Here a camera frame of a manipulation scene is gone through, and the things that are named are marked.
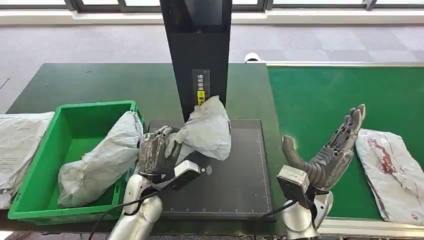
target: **green bin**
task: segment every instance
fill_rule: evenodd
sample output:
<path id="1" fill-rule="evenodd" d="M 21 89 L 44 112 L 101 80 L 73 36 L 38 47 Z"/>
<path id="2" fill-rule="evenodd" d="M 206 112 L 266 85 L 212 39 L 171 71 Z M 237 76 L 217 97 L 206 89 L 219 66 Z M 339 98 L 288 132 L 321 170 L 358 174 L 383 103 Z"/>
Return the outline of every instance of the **green bin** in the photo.
<path id="1" fill-rule="evenodd" d="M 99 199 L 74 208 L 58 205 L 58 174 L 63 164 L 79 161 L 85 153 L 94 149 L 126 111 L 138 112 L 136 102 L 59 106 L 8 212 L 9 219 L 37 225 L 94 221 L 106 210 L 121 204 L 129 171 Z M 105 219 L 117 219 L 121 211 L 117 208 Z"/>

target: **white plastic bag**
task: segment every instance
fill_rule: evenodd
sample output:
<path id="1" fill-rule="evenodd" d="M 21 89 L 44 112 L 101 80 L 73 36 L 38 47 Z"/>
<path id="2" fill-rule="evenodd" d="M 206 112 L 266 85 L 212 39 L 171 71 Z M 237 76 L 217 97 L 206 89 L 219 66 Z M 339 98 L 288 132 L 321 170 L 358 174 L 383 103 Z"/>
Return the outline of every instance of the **white plastic bag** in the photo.
<path id="1" fill-rule="evenodd" d="M 0 209 L 9 208 L 54 114 L 0 114 Z"/>
<path id="2" fill-rule="evenodd" d="M 381 217 L 424 225 L 424 172 L 402 137 L 361 129 L 355 144 Z"/>
<path id="3" fill-rule="evenodd" d="M 183 143 L 177 163 L 193 151 L 217 160 L 228 158 L 231 149 L 230 120 L 219 96 L 194 107 L 181 130 L 169 136 L 166 157 L 171 154 L 175 142 Z"/>
<path id="4" fill-rule="evenodd" d="M 137 144 L 142 135 L 137 113 L 124 113 L 91 152 L 60 168 L 57 203 L 64 207 L 78 207 L 98 199 L 135 163 L 139 154 Z"/>

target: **robotic hand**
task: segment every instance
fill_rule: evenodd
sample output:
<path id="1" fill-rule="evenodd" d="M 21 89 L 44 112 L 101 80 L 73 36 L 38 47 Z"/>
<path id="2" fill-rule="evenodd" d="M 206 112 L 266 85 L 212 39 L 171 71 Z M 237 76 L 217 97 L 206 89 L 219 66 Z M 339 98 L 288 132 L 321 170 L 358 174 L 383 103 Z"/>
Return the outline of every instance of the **robotic hand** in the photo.
<path id="1" fill-rule="evenodd" d="M 109 240 L 145 240 L 162 213 L 161 198 L 154 193 L 164 189 L 178 190 L 200 176 L 197 164 L 184 160 L 175 166 L 181 151 L 176 144 L 170 156 L 165 158 L 165 148 L 171 133 L 178 129 L 163 126 L 153 133 L 146 133 L 140 143 L 139 162 L 134 175 L 125 188 L 123 203 L 135 204 L 123 207 L 122 214 L 109 235 Z"/>
<path id="2" fill-rule="evenodd" d="M 288 161 L 277 176 L 285 205 L 282 212 L 288 240 L 319 239 L 316 229 L 333 205 L 329 191 L 342 177 L 354 156 L 354 145 L 365 118 L 365 105 L 352 108 L 330 140 L 309 162 L 295 150 L 290 136 L 284 136 L 282 150 Z"/>

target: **black post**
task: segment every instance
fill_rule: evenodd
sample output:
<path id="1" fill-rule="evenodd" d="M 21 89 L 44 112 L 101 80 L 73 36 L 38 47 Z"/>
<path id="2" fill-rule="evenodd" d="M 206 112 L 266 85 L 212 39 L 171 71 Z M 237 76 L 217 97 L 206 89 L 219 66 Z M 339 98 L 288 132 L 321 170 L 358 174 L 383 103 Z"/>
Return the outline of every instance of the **black post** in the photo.
<path id="1" fill-rule="evenodd" d="M 226 103 L 232 0 L 160 0 L 184 121 L 209 97 Z"/>

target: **black cable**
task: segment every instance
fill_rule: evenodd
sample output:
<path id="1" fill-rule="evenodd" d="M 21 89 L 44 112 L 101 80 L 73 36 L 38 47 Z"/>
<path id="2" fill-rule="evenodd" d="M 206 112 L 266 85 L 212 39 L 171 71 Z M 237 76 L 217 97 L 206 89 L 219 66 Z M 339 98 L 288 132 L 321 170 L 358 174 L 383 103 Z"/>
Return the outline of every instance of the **black cable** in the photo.
<path id="1" fill-rule="evenodd" d="M 92 240 L 92 237 L 93 237 L 94 233 L 96 232 L 96 228 L 97 228 L 97 226 L 100 224 L 100 222 L 101 222 L 101 221 L 102 221 L 102 220 L 106 217 L 106 215 L 107 215 L 110 211 L 112 211 L 112 210 L 114 210 L 114 209 L 116 209 L 116 208 L 125 207 L 125 206 L 129 206 L 129 205 L 132 205 L 132 204 L 140 203 L 141 201 L 146 200 L 146 199 L 148 199 L 148 198 L 150 198 L 150 197 L 153 197 L 153 196 L 157 195 L 158 193 L 159 193 L 158 191 L 153 192 L 153 193 L 151 193 L 151 194 L 149 194 L 149 195 L 147 195 L 147 196 L 141 197 L 141 198 L 139 198 L 139 199 L 137 199 L 137 200 L 134 200 L 134 201 L 130 201 L 130 202 L 127 202 L 127 203 L 123 203 L 123 204 L 116 205 L 116 206 L 114 206 L 114 207 L 111 207 L 109 210 L 105 211 L 105 212 L 104 212 L 104 213 L 100 216 L 100 218 L 97 220 L 97 222 L 94 224 L 94 227 L 93 227 L 93 229 L 92 229 L 92 230 L 91 230 L 91 232 L 90 232 L 90 236 L 88 237 L 88 240 Z"/>
<path id="2" fill-rule="evenodd" d="M 260 223 L 260 222 L 262 222 L 262 220 L 263 220 L 264 218 L 269 217 L 269 216 L 271 216 L 271 215 L 274 215 L 274 214 L 276 214 L 276 213 L 279 213 L 279 212 L 283 211 L 284 209 L 286 209 L 286 208 L 288 208 L 288 207 L 293 206 L 293 205 L 294 205 L 294 204 L 296 204 L 297 202 L 298 202 L 297 200 L 293 200 L 293 201 L 289 202 L 287 205 L 284 205 L 284 206 L 282 206 L 282 207 L 280 207 L 280 208 L 274 209 L 274 210 L 272 210 L 272 211 L 270 211 L 270 212 L 268 212 L 268 213 L 265 213 L 264 215 L 262 215 L 262 216 L 258 217 L 258 218 L 255 220 L 255 223 L 254 223 L 254 226 L 253 226 L 253 240 L 256 240 L 256 232 L 257 232 L 258 225 L 259 225 L 259 223 Z"/>

